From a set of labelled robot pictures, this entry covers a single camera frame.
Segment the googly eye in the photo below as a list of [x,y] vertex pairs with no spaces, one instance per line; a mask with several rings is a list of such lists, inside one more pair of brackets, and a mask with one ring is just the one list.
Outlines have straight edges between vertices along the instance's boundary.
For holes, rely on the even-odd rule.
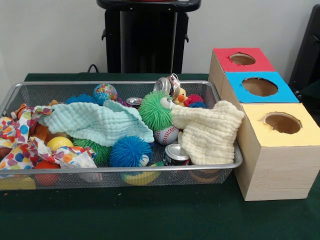
[[165,109],[172,109],[173,106],[175,105],[172,100],[166,97],[161,98],[160,103],[162,107],[164,107]]

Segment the black cable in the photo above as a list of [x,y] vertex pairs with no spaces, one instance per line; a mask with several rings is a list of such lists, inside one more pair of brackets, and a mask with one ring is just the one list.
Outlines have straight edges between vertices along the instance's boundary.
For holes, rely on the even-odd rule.
[[96,72],[96,73],[99,73],[99,70],[98,70],[98,68],[97,68],[97,66],[96,66],[95,64],[91,64],[91,65],[90,65],[90,67],[89,67],[89,69],[88,69],[87,73],[90,73],[90,71],[91,71],[92,67],[94,67],[94,69],[95,69],[95,72]]

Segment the blue paper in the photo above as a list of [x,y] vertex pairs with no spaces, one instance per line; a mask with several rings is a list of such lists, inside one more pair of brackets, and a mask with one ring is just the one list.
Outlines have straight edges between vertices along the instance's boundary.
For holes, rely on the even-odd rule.
[[[299,100],[277,72],[226,72],[226,76],[241,103],[299,103]],[[249,78],[266,79],[277,86],[278,92],[270,96],[253,95],[242,84],[244,80]]]

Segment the yellow ball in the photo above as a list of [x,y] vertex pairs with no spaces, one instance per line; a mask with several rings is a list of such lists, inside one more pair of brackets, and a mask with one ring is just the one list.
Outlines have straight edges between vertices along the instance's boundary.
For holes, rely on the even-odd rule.
[[51,150],[57,151],[58,148],[73,147],[74,145],[72,141],[70,141],[68,138],[64,136],[56,136],[48,142],[47,146],[51,148]]

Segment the white wall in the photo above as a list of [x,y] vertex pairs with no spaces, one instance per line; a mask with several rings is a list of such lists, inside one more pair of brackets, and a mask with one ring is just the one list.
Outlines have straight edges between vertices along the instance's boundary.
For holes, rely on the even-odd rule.
[[[260,47],[289,80],[317,0],[202,0],[189,13],[184,73],[207,73],[212,47]],[[95,0],[0,0],[0,101],[27,73],[107,70]]]

